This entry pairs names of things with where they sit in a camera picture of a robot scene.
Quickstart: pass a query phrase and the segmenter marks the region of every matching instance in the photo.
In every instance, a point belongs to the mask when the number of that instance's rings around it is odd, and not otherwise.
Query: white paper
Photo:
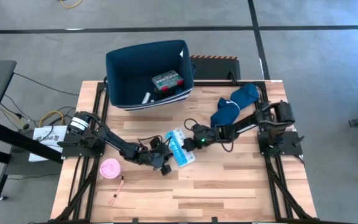
[[[52,132],[49,134],[52,126],[45,126],[42,128],[35,128],[32,139],[41,141],[40,143],[48,146],[51,149],[54,149],[58,152],[62,152],[63,148],[58,146],[57,142],[63,141],[66,135],[67,126],[54,126]],[[30,162],[38,162],[38,161],[46,161],[47,159],[44,157],[40,157],[30,153],[29,161]]]

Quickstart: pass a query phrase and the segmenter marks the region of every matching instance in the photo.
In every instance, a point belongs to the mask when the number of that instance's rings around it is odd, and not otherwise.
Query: wooden table
[[[94,81],[83,82],[77,111],[92,112],[96,85]],[[271,102],[287,100],[281,81],[266,81],[266,87]],[[106,123],[114,133],[129,142],[157,134],[164,136],[175,128],[182,128],[187,136],[191,136],[183,127],[184,120],[194,118],[199,123],[209,125],[209,118],[216,112],[219,98],[228,99],[237,88],[196,86],[186,101],[140,111],[128,112],[109,104]],[[248,106],[241,111],[239,119],[254,110],[253,105]],[[151,167],[124,161],[115,149],[107,146],[101,163],[108,158],[120,161],[125,184],[116,203],[110,207],[108,202],[120,180],[108,180],[98,175],[91,221],[131,222],[132,218],[139,218],[140,222],[210,222],[211,217],[218,217],[220,222],[274,221],[257,132],[258,129],[254,128],[241,134],[230,153],[225,152],[220,144],[195,151],[196,161],[180,169],[172,159],[169,162],[172,172],[165,177]],[[76,160],[66,159],[63,163],[51,218],[58,216],[68,203]],[[282,156],[282,161],[289,191],[305,211],[315,217],[303,164],[293,156]],[[279,190],[278,197],[281,214],[285,217]],[[84,213],[82,203],[80,218],[84,217]]]

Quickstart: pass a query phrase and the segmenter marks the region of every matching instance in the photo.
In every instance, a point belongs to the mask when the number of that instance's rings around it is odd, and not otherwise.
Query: fabric storage bin
[[[113,50],[106,55],[108,93],[112,105],[124,110],[140,110],[185,100],[193,89],[195,66],[191,64],[184,40],[169,40]],[[183,91],[155,100],[152,78],[170,70],[183,79]],[[142,104],[150,93],[148,103]]]

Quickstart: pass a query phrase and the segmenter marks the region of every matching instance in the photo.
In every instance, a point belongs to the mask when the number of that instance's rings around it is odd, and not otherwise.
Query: label
[[[247,126],[247,127],[243,128],[241,130],[238,130],[236,133],[239,133],[239,134],[243,133],[244,131],[247,131],[247,130],[253,128],[253,127],[256,127],[256,124],[251,124],[250,126]]]
[[[79,124],[79,123],[77,123],[77,122],[74,122],[74,121],[71,121],[70,126],[77,127],[77,128],[79,128],[79,129],[81,129],[82,131],[84,131],[85,128],[86,128],[85,126],[83,126],[83,125],[81,125],[81,124]]]
[[[85,122],[84,120],[80,119],[80,118],[76,118],[74,117],[72,119],[72,121],[75,121],[77,123],[80,123],[81,125],[85,126],[86,128],[89,126],[89,124],[87,122]]]

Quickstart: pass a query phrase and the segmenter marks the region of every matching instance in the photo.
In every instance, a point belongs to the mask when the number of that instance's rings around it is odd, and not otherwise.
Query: yellow cable
[[[60,124],[63,124],[64,116],[63,116],[62,112],[60,112],[60,111],[51,111],[51,112],[43,115],[42,118],[40,119],[40,123],[39,123],[40,128],[42,127],[42,121],[45,119],[45,117],[50,115],[50,114],[54,114],[54,113],[60,114],[60,117],[62,117],[62,119],[60,120]]]
[[[66,9],[72,9],[74,8],[75,6],[77,6],[79,3],[81,3],[82,0],[79,0],[77,3],[75,3],[74,5],[72,6],[66,6],[64,3],[63,3],[63,0],[60,0],[60,3],[62,4],[63,7],[65,7]]]
[[[24,123],[23,123],[21,120],[19,120],[19,118],[17,118],[16,115],[13,116],[13,115],[11,114],[11,112],[5,110],[4,108],[0,108],[0,111],[2,111],[3,113],[5,113],[6,115],[9,115],[11,118],[13,118],[13,119],[14,119],[15,121],[17,121],[18,123],[24,125]]]

